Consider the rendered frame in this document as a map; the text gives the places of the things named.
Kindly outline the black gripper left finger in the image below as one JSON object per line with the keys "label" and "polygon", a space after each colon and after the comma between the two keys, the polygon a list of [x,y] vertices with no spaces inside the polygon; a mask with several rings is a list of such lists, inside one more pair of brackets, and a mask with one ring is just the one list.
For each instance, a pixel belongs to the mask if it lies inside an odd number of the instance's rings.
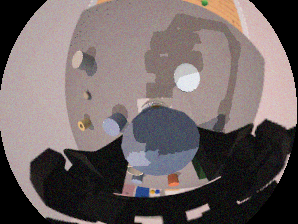
{"label": "black gripper left finger", "polygon": [[114,193],[121,194],[129,167],[122,153],[122,136],[124,133],[96,152],[74,151],[72,148],[64,149],[63,152],[71,164],[92,169],[104,183],[109,185],[109,188],[114,190]]}

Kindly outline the cream balance beam with flat pans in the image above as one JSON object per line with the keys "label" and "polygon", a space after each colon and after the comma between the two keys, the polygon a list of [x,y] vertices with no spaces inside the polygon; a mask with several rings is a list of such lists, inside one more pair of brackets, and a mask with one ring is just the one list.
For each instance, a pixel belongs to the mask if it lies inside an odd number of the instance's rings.
{"label": "cream balance beam with flat pans", "polygon": [[156,99],[138,99],[137,111],[152,107],[152,105],[161,105],[161,107],[173,108],[172,97],[156,97]]}

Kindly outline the orange cylinder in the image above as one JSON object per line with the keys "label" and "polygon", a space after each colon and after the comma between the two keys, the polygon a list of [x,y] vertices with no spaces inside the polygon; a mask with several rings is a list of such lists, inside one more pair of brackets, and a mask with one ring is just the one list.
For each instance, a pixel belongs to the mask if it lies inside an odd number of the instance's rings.
{"label": "orange cylinder", "polygon": [[178,185],[178,183],[180,183],[180,181],[178,181],[178,179],[177,179],[177,173],[176,173],[176,175],[174,175],[174,173],[172,173],[172,175],[168,175],[168,185],[170,185],[170,186],[177,186]]}

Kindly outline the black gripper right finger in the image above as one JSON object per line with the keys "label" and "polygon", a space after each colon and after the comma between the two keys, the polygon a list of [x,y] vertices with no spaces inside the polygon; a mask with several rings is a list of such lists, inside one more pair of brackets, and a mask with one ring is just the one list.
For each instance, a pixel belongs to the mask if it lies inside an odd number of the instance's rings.
{"label": "black gripper right finger", "polygon": [[202,169],[204,169],[208,181],[213,181],[220,177],[221,168],[229,160],[231,151],[234,151],[234,145],[238,141],[242,141],[245,137],[251,135],[254,129],[254,124],[241,127],[241,129],[234,129],[233,132],[221,133],[216,131],[209,131],[209,129],[198,128],[200,133],[200,143],[198,143],[198,151],[196,159],[200,161]]}

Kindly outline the cream open cylinder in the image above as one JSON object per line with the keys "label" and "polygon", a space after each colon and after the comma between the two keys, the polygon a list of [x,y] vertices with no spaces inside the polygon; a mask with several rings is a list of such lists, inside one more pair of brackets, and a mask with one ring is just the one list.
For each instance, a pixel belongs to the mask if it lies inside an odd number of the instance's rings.
{"label": "cream open cylinder", "polygon": [[128,163],[128,165],[129,165],[129,167],[128,167],[128,172],[130,173],[130,175],[142,175],[142,172],[140,172],[140,171],[137,171],[137,169],[134,169],[133,167],[132,167],[132,165],[130,165],[129,163]]}

